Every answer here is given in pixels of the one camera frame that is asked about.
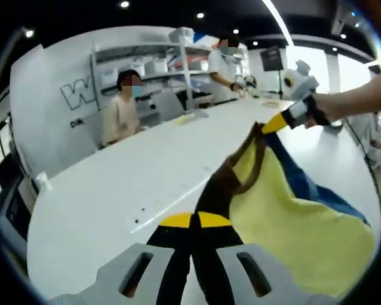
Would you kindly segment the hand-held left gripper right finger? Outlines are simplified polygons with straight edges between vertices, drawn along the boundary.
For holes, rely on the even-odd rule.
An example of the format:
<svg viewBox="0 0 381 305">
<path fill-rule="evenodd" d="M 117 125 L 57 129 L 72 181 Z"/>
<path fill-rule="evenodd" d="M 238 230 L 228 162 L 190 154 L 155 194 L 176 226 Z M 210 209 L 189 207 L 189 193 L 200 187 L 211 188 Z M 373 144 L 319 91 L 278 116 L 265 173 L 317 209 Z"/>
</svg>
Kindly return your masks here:
<svg viewBox="0 0 381 305">
<path fill-rule="evenodd" d="M 288 269 L 262 247 L 241 241 L 231 222 L 198 212 L 192 259 L 208 304 L 336 304 L 300 288 Z"/>
</svg>

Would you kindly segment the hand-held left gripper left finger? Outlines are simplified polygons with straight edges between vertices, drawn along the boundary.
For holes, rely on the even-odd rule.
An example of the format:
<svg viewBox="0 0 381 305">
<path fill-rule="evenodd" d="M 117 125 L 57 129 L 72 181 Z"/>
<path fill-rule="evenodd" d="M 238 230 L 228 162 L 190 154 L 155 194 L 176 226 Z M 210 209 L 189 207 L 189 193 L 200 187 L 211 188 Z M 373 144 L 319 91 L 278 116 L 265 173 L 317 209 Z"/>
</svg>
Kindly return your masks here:
<svg viewBox="0 0 381 305">
<path fill-rule="evenodd" d="M 102 266 L 91 286 L 49 304 L 180 304 L 190 270 L 192 214 L 163 220 L 148 242 Z"/>
</svg>

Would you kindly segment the person's right hand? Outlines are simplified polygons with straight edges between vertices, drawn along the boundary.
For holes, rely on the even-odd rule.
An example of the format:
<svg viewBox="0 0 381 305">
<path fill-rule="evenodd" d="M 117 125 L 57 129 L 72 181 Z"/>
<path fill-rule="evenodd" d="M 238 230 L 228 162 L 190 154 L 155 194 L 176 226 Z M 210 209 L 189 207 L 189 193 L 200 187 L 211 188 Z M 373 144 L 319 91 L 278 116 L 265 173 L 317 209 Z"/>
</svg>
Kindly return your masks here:
<svg viewBox="0 0 381 305">
<path fill-rule="evenodd" d="M 313 93 L 307 98 L 309 113 L 304 126 L 306 129 L 313 126 L 328 126 L 339 119 L 339 100 L 335 95 Z"/>
</svg>

